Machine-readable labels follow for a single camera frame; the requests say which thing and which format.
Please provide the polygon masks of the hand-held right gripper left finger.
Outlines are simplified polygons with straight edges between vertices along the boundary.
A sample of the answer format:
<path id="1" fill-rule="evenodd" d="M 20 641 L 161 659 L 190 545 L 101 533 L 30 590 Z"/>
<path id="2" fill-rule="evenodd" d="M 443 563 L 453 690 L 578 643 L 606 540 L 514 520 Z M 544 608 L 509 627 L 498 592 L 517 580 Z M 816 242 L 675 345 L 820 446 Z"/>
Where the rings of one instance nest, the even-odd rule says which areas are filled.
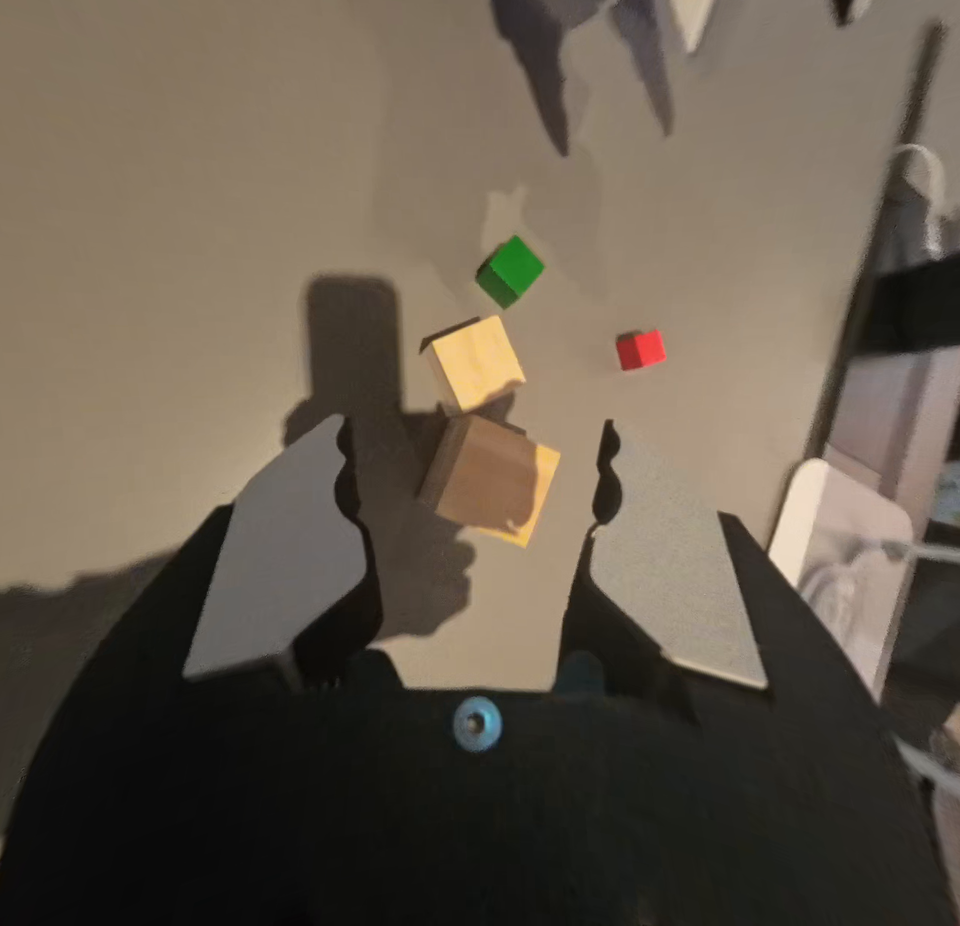
<path id="1" fill-rule="evenodd" d="M 234 501 L 183 677 L 275 668 L 322 681 L 371 644 L 383 608 L 359 505 L 351 422 L 333 414 Z"/>

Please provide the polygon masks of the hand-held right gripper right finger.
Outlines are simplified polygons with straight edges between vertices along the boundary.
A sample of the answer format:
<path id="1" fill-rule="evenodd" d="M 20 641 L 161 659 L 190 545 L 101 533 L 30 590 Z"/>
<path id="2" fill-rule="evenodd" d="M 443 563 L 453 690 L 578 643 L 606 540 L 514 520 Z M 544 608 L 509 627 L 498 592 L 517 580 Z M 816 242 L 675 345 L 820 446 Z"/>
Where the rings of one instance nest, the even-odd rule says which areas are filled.
<path id="1" fill-rule="evenodd" d="M 683 673 L 762 693 L 761 648 L 718 511 L 628 424 L 604 422 L 558 666 L 592 656 L 611 693 Z"/>

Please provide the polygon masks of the natural wooden cube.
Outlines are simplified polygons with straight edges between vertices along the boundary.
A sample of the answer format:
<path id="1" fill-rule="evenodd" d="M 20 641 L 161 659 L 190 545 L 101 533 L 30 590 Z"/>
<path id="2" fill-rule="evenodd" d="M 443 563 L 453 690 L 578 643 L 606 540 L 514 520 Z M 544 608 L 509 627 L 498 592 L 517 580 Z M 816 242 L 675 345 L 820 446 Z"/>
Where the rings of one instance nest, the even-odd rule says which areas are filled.
<path id="1" fill-rule="evenodd" d="M 437 382 L 439 405 L 449 417 L 481 409 L 526 383 L 499 315 L 476 319 L 430 339 L 421 355 Z"/>
<path id="2" fill-rule="evenodd" d="M 446 423 L 418 500 L 437 516 L 527 548 L 561 454 L 482 416 Z"/>

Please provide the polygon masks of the green wooden cube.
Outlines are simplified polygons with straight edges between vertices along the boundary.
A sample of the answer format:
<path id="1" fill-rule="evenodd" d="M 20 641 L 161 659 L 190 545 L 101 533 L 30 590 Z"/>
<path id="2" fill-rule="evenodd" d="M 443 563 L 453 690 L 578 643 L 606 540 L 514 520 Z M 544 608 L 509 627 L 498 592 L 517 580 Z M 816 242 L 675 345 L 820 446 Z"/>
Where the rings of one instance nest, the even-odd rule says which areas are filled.
<path id="1" fill-rule="evenodd" d="M 518 302 L 546 270 L 544 262 L 518 235 L 494 249 L 476 270 L 474 282 L 498 308 Z"/>

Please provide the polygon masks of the white side table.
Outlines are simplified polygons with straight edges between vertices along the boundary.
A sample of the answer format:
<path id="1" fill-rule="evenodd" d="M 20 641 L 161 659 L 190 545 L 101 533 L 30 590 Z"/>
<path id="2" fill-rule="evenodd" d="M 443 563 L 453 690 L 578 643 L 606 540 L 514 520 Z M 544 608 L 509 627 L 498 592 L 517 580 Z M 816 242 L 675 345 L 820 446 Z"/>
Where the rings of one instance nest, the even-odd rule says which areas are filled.
<path id="1" fill-rule="evenodd" d="M 822 459 L 792 477 L 772 562 L 881 701 L 903 610 L 914 529 L 907 513 Z"/>

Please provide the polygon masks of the red wooden cube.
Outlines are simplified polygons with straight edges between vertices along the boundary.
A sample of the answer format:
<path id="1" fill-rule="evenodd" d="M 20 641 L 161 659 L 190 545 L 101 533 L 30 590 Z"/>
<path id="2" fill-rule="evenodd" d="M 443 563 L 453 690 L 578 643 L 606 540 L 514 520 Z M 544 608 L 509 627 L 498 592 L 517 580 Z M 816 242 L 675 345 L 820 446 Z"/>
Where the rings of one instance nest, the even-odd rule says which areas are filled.
<path id="1" fill-rule="evenodd" d="M 616 338 L 615 349 L 622 372 L 641 370 L 666 362 L 666 344 L 660 330 L 624 332 Z"/>

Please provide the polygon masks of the black shelf board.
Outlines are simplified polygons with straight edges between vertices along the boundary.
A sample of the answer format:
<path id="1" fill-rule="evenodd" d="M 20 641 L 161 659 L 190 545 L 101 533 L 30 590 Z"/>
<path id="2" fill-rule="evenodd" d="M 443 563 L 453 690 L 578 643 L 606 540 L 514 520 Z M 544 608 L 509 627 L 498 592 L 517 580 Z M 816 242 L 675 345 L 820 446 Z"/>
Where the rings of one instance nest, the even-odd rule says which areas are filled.
<path id="1" fill-rule="evenodd" d="M 875 285 L 854 353 L 921 354 L 959 346 L 959 254 L 896 271 Z"/>

